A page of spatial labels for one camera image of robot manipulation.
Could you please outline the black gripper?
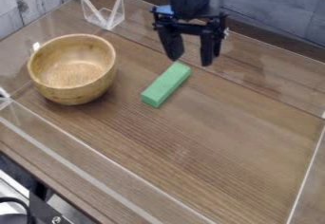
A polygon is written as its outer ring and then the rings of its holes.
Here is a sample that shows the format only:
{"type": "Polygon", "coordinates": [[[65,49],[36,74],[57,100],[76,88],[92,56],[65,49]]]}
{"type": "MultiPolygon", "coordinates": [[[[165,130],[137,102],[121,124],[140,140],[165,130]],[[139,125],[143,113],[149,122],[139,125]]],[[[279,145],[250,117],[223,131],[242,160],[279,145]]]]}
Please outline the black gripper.
{"type": "Polygon", "coordinates": [[[184,33],[200,36],[201,66],[208,66],[219,55],[227,29],[227,15],[211,5],[211,0],[168,0],[167,5],[152,8],[152,14],[153,30],[168,59],[176,61],[184,53],[184,33]]]}

